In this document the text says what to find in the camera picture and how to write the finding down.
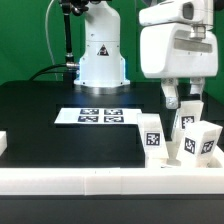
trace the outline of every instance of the black cable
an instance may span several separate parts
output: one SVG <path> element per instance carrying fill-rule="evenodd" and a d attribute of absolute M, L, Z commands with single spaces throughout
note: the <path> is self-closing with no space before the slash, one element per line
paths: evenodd
<path fill-rule="evenodd" d="M 40 70 L 36 74 L 34 74 L 29 80 L 33 81 L 36 77 L 38 77 L 42 74 L 46 74 L 47 71 L 52 70 L 54 68 L 65 68 L 65 67 L 66 67 L 66 64 L 57 64 L 57 65 L 49 66 L 47 68 L 44 68 L 44 69 Z"/>
<path fill-rule="evenodd" d="M 61 71 L 61 72 L 59 72 L 59 71 L 52 71 L 52 72 L 40 72 L 40 73 L 38 73 L 33 79 L 29 79 L 29 81 L 33 81 L 35 78 L 37 78 L 38 76 L 41 76 L 41 75 L 47 75 L 47 74 L 64 74 L 66 71 Z"/>

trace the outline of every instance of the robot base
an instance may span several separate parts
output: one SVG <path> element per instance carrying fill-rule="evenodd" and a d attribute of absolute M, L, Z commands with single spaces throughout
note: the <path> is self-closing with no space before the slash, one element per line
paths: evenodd
<path fill-rule="evenodd" d="M 109 95 L 109 94 L 128 92 L 130 90 L 130 83 L 117 87 L 89 87 L 75 84 L 74 89 L 77 91 L 82 91 L 90 94 Z"/>

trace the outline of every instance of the black pole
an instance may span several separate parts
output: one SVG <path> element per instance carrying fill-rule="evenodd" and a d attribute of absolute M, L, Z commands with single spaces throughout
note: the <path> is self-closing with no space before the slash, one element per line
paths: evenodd
<path fill-rule="evenodd" d="M 65 41 L 66 41 L 66 62 L 74 62 L 74 56 L 72 53 L 72 40 L 71 40 L 71 25 L 70 25 L 70 15 L 64 14 L 65 22 Z"/>

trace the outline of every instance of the warning label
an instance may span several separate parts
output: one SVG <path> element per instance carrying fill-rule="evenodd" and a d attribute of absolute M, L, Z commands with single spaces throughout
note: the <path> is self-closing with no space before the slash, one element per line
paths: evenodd
<path fill-rule="evenodd" d="M 108 51 L 107 51 L 105 45 L 103 45 L 103 46 L 100 48 L 100 51 L 98 52 L 97 55 L 99 55 L 99 56 L 109 56 Z"/>

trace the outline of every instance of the white block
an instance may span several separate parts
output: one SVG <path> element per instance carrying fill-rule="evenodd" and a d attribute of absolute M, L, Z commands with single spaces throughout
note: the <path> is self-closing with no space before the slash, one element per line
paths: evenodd
<path fill-rule="evenodd" d="M 159 114 L 138 114 L 138 127 L 146 155 L 146 167 L 158 165 L 168 158 L 166 142 Z"/>
<path fill-rule="evenodd" d="M 85 195 L 121 194 L 120 169 L 95 169 L 85 176 Z"/>
<path fill-rule="evenodd" d="M 172 141 L 180 143 L 187 125 L 200 121 L 203 105 L 200 100 L 181 102 L 181 107 L 176 111 L 171 133 Z"/>
<path fill-rule="evenodd" d="M 0 131 L 0 156 L 7 148 L 6 132 Z"/>
<path fill-rule="evenodd" d="M 221 126 L 207 121 L 188 124 L 177 154 L 182 166 L 207 167 L 221 131 Z"/>

